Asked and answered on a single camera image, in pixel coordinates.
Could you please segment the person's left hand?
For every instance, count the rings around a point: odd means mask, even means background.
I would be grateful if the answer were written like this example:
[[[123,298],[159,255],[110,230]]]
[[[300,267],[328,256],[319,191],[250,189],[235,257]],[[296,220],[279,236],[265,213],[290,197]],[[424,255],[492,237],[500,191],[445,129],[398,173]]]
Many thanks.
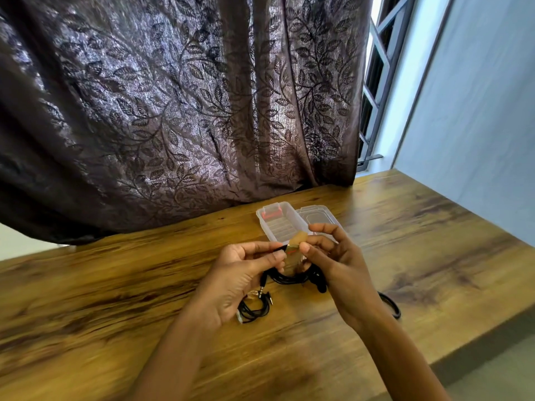
[[[225,246],[181,314],[198,319],[211,329],[228,322],[243,297],[260,286],[263,273],[249,275],[247,260],[281,250],[281,247],[281,243],[263,241]]]

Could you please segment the person's right hand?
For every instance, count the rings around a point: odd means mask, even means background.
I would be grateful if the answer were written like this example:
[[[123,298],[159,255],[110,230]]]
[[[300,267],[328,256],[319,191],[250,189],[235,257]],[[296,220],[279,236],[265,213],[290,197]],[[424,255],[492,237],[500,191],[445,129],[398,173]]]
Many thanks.
[[[331,258],[329,267],[319,269],[325,276],[328,290],[343,320],[346,315],[357,317],[358,314],[364,314],[366,309],[383,305],[372,283],[362,250],[350,237],[348,246],[319,247],[328,252]],[[300,262],[300,271],[309,268],[303,267]]]

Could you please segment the person's right forearm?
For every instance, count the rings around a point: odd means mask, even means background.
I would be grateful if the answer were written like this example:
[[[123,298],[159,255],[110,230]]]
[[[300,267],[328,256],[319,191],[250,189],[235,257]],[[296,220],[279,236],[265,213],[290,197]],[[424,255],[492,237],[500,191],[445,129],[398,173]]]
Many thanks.
[[[383,305],[344,320],[370,353],[392,401],[451,401],[422,353]]]

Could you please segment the person's left forearm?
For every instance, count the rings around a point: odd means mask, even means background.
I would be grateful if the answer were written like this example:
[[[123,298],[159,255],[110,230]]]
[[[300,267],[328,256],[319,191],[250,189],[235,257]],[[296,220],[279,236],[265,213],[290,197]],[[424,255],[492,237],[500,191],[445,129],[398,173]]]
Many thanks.
[[[189,304],[170,324],[125,401],[187,401],[222,320],[213,307]]]

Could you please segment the clear plastic organizer box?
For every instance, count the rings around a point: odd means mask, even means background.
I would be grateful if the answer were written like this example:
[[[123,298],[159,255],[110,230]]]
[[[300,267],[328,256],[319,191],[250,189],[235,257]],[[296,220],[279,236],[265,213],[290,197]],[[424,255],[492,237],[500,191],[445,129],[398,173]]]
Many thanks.
[[[265,211],[281,207],[283,214],[269,219],[264,218]],[[288,244],[289,240],[299,231],[306,231],[309,235],[314,233],[309,230],[309,224],[332,223],[341,228],[342,225],[331,211],[324,205],[305,206],[294,209],[289,202],[275,202],[266,205],[256,211],[260,227],[271,242]]]

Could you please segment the brown leaf-patterned curtain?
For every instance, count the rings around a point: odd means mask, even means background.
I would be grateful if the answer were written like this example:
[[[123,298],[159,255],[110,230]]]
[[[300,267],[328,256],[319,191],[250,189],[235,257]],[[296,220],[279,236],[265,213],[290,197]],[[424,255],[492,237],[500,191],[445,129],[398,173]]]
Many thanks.
[[[0,223],[85,244],[349,186],[372,0],[0,0]]]

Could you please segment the grey metal window frame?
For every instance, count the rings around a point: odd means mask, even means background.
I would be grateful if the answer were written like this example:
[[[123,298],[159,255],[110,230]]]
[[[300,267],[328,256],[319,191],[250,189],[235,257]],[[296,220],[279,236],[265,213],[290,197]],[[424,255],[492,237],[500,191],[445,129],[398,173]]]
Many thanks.
[[[357,176],[370,170],[394,76],[417,0],[372,0],[362,92]]]

